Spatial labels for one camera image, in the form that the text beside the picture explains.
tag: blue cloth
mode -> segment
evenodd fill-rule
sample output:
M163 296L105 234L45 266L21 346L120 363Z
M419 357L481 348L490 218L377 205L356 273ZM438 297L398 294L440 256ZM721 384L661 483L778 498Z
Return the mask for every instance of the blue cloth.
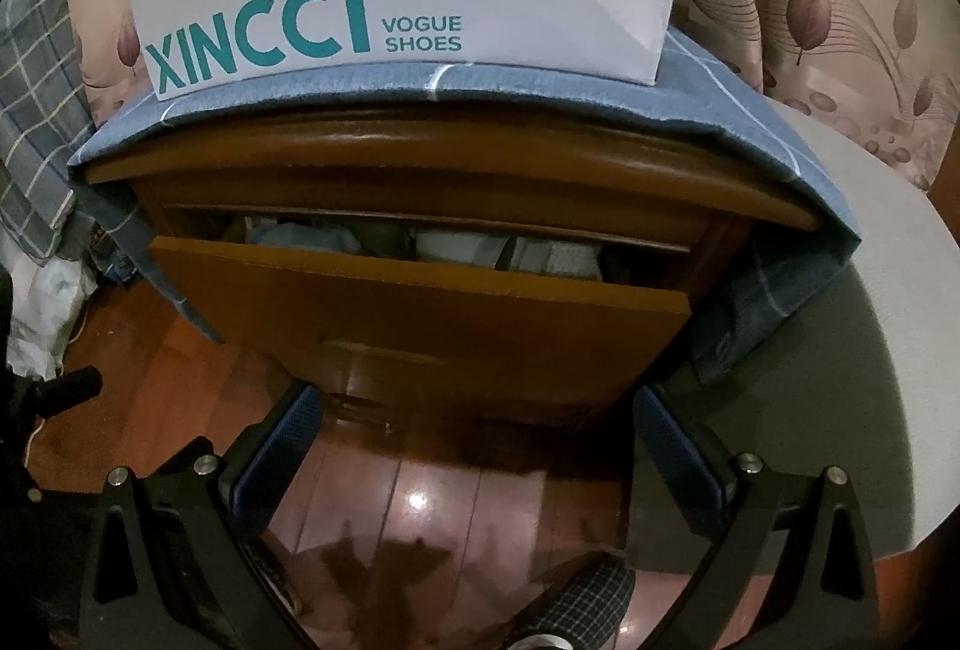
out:
M549 107L634 126L638 132L703 138L754 162L824 210L826 223L815 233L757 225L752 236L754 263L741 268L690 326L694 364L703 381L723 375L766 339L846 265L858 245L856 221L846 199L803 139L765 97L673 28L667 33L655 87L542 68L392 62L280 73L164 102L149 92L128 102L74 154L70 166L77 169L138 140L218 116L471 100ZM122 231L112 236L131 257L149 257L142 248L126 247ZM150 268L141 271L151 276Z

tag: screw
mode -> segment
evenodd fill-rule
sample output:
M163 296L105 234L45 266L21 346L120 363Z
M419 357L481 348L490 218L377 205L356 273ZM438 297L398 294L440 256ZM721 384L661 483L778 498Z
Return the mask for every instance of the screw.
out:
M840 466L831 466L827 468L827 479L834 485L846 485L847 473Z
M763 461L752 452L741 452L736 456L736 466L747 474L758 474L763 469Z
M217 460L216 455L200 455L199 458L193 463L193 471L196 471L200 476L205 477L208 474L212 474L214 471L217 471L217 466L219 466L220 461Z
M107 474L107 482L114 487L120 487L126 482L128 476L130 476L130 471L127 471L123 466L117 466Z

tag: drawer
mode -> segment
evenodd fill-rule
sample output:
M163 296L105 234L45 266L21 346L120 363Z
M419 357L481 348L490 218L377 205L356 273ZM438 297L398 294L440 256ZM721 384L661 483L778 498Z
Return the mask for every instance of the drawer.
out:
M615 401L688 319L683 292L161 236L231 343L330 393L560 424Z

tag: plaid fabric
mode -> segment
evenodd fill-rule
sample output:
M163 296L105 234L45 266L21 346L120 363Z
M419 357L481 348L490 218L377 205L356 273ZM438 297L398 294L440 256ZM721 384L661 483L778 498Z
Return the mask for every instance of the plaid fabric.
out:
M536 634L566 639L574 650L600 650L613 636L634 593L634 572L605 555L579 571L558 594L524 620L505 647Z
M0 220L30 257L78 254L66 163L93 133L66 0L0 1Z

